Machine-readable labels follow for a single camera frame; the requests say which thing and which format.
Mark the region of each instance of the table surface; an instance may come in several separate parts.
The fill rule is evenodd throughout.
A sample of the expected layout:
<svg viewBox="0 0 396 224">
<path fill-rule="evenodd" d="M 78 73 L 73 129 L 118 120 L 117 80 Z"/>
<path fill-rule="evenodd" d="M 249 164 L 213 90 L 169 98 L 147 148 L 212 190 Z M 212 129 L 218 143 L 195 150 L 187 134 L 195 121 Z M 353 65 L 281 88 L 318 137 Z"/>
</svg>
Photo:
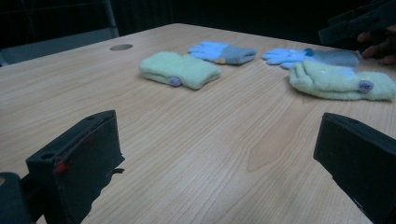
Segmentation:
<svg viewBox="0 0 396 224">
<path fill-rule="evenodd" d="M 256 48 L 198 91 L 146 80 L 140 62 L 203 40 Z M 126 50 L 110 50 L 131 44 Z M 328 49 L 171 24 L 0 68 L 0 172 L 27 175 L 25 159 L 89 115 L 115 109 L 122 175 L 83 223 L 370 223 L 313 159 L 323 113 L 396 137 L 396 104 L 332 101 L 296 91 L 272 48 Z M 359 71 L 396 78 L 395 66 Z"/>
</svg>

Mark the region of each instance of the glove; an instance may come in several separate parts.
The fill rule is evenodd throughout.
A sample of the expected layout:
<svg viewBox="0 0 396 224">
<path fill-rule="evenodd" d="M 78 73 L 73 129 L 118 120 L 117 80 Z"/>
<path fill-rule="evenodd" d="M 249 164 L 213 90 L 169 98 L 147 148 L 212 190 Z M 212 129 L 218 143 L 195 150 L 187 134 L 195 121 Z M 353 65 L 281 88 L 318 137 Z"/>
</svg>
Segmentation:
<svg viewBox="0 0 396 224">
<path fill-rule="evenodd" d="M 237 46 L 203 41 L 189 49 L 193 57 L 212 63 L 243 64 L 252 61 L 257 54 L 255 49 L 242 49 Z"/>
<path fill-rule="evenodd" d="M 290 69 L 294 63 L 304 60 L 345 67 L 356 67 L 359 63 L 358 57 L 350 50 L 271 49 L 262 58 L 269 65 L 280 64 L 285 69 Z"/>
<path fill-rule="evenodd" d="M 396 83 L 383 73 L 355 73 L 348 67 L 312 61 L 295 63 L 290 84 L 298 91 L 334 100 L 390 100 L 396 97 Z"/>
<path fill-rule="evenodd" d="M 139 69 L 146 79 L 170 86 L 201 89 L 206 83 L 219 78 L 221 69 L 213 63 L 175 52 L 158 52 L 143 60 Z"/>
</svg>

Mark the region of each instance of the dark background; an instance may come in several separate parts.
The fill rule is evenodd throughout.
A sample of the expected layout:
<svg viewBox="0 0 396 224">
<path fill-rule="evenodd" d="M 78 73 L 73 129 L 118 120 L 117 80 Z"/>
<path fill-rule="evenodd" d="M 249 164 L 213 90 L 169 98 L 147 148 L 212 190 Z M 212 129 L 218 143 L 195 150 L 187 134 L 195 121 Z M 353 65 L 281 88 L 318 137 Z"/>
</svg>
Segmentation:
<svg viewBox="0 0 396 224">
<path fill-rule="evenodd" d="M 320 45 L 327 20 L 370 1 L 111 0 L 120 35 L 187 23 Z M 0 49 L 108 27 L 98 0 L 1 0 Z M 356 48 L 354 39 L 331 45 Z"/>
</svg>

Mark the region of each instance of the light blue glove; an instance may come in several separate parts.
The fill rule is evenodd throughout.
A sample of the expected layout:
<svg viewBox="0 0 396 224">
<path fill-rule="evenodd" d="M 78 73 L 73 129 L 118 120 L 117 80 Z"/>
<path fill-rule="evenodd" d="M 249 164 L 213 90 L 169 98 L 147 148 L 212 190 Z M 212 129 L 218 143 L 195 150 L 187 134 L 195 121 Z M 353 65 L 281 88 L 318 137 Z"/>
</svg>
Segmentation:
<svg viewBox="0 0 396 224">
<path fill-rule="evenodd" d="M 234 45 L 203 41 L 189 49 L 193 57 L 212 63 L 242 64 L 252 61 L 257 54 L 255 49 L 243 49 Z"/>
<path fill-rule="evenodd" d="M 278 65 L 290 69 L 294 63 L 313 61 L 329 65 L 356 67 L 358 57 L 350 50 L 312 50 L 312 49 L 271 49 L 262 55 L 267 64 Z"/>
</svg>

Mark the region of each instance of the light green cloth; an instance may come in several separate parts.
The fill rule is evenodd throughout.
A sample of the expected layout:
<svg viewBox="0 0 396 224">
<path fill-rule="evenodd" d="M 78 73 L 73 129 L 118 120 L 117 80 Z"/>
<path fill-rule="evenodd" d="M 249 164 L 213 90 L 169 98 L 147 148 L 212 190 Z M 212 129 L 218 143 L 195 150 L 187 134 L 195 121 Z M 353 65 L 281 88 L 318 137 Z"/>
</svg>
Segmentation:
<svg viewBox="0 0 396 224">
<path fill-rule="evenodd" d="M 222 72 L 213 63 L 196 59 L 189 54 L 181 56 L 166 51 L 158 52 L 143 60 L 139 69 L 147 79 L 172 85 L 170 78 L 177 77 L 181 85 L 193 90 L 199 90 L 206 83 L 219 78 Z"/>
<path fill-rule="evenodd" d="M 368 92 L 363 82 L 373 84 Z M 295 89 L 321 98 L 335 100 L 390 100 L 396 97 L 396 83 L 386 74 L 355 73 L 352 69 L 325 63 L 302 61 L 290 69 L 290 84 Z"/>
</svg>

